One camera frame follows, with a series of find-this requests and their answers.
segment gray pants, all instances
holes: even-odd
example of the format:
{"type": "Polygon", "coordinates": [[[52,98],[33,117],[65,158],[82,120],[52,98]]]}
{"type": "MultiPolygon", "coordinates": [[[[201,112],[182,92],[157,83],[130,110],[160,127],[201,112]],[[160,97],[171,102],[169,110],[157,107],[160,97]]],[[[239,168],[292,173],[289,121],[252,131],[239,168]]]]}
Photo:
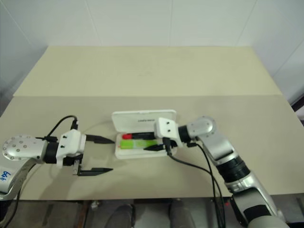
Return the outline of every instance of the gray pants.
{"type": "MultiPolygon", "coordinates": [[[[189,210],[180,200],[173,200],[169,209],[171,228],[195,228],[193,218],[189,210]]],[[[130,205],[122,205],[110,216],[105,228],[132,228],[135,224],[135,208],[130,205]]]]}

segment table surface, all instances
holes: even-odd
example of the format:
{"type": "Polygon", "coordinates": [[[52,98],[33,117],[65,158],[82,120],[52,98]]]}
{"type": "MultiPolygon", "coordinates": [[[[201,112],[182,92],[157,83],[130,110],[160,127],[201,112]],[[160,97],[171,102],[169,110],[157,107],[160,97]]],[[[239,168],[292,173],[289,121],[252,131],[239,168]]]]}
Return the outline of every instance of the table surface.
{"type": "Polygon", "coordinates": [[[273,94],[250,47],[48,47],[14,95],[273,94]]]}
{"type": "MultiPolygon", "coordinates": [[[[14,97],[0,118],[0,142],[27,133],[44,136],[63,116],[75,114],[84,133],[115,139],[113,111],[174,109],[185,124],[210,115],[270,194],[304,192],[304,129],[281,95],[196,97],[14,97]]],[[[69,129],[69,121],[56,131],[69,129]]],[[[179,159],[207,167],[196,148],[178,149],[179,159]]],[[[24,200],[91,200],[210,197],[210,176],[169,157],[118,160],[113,145],[87,142],[84,168],[114,168],[95,177],[72,176],[72,167],[38,165],[21,194],[24,200]]],[[[215,171],[223,195],[230,195],[215,171]]]]}
{"type": "MultiPolygon", "coordinates": [[[[176,110],[179,124],[212,116],[270,194],[304,192],[304,129],[249,47],[49,47],[0,118],[0,142],[44,136],[68,114],[82,132],[114,140],[112,112],[153,109],[176,110]]],[[[176,156],[207,166],[195,148],[176,156]]],[[[76,177],[72,167],[37,165],[21,199],[212,196],[210,176],[168,157],[118,160],[113,145],[88,142],[83,163],[114,170],[76,177]]]]}

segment floor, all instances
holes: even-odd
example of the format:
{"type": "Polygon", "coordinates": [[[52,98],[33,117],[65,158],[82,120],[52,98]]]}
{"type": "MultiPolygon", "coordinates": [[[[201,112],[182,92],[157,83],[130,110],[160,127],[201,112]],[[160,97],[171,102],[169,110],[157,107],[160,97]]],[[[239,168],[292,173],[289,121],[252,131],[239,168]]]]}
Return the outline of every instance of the floor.
{"type": "MultiPolygon", "coordinates": [[[[304,222],[304,212],[299,202],[304,205],[304,194],[279,195],[273,199],[288,222],[304,222]]],[[[182,199],[189,208],[197,228],[217,227],[213,203],[209,198],[182,199]]],[[[153,202],[146,200],[103,200],[96,210],[90,209],[85,228],[103,228],[112,212],[122,204],[135,203],[135,228],[169,228],[169,201],[153,202]]],[[[76,202],[60,201],[21,201],[15,218],[9,228],[75,228],[81,205],[76,202]]],[[[235,219],[233,210],[225,206],[227,228],[241,228],[235,219]]]]}

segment wall tile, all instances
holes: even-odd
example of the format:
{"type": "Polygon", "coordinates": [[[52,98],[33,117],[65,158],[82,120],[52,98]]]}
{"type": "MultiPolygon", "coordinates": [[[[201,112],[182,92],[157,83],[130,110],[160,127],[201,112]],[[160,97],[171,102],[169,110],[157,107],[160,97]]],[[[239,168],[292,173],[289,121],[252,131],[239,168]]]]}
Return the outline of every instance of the wall tile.
{"type": "Polygon", "coordinates": [[[174,0],[171,45],[235,45],[255,2],[174,0]]]}
{"type": "Polygon", "coordinates": [[[289,103],[304,94],[304,42],[274,76],[289,103]]]}
{"type": "Polygon", "coordinates": [[[87,0],[105,46],[168,45],[171,0],[87,0]]]}
{"type": "Polygon", "coordinates": [[[39,53],[33,51],[1,2],[0,22],[0,91],[1,110],[3,110],[12,94],[39,59],[39,53]]]}
{"type": "Polygon", "coordinates": [[[303,0],[267,0],[295,28],[304,31],[304,1],[303,0]]]}
{"type": "Polygon", "coordinates": [[[99,45],[84,0],[3,0],[34,47],[99,45]]]}
{"type": "Polygon", "coordinates": [[[304,32],[292,24],[296,20],[290,18],[288,10],[278,9],[283,7],[280,2],[259,0],[238,42],[253,46],[272,76],[304,39],[304,32]]]}
{"type": "Polygon", "coordinates": [[[304,106],[295,112],[300,120],[304,120],[304,106]]]}

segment green marker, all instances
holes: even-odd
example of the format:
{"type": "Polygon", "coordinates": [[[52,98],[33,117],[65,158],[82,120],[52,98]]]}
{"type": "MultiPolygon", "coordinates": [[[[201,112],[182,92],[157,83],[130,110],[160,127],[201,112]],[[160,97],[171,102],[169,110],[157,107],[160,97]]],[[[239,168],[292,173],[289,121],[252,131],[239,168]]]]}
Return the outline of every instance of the green marker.
{"type": "Polygon", "coordinates": [[[157,145],[156,140],[142,140],[142,139],[133,139],[133,140],[124,140],[120,141],[120,148],[121,149],[144,149],[148,146],[157,145]]]}

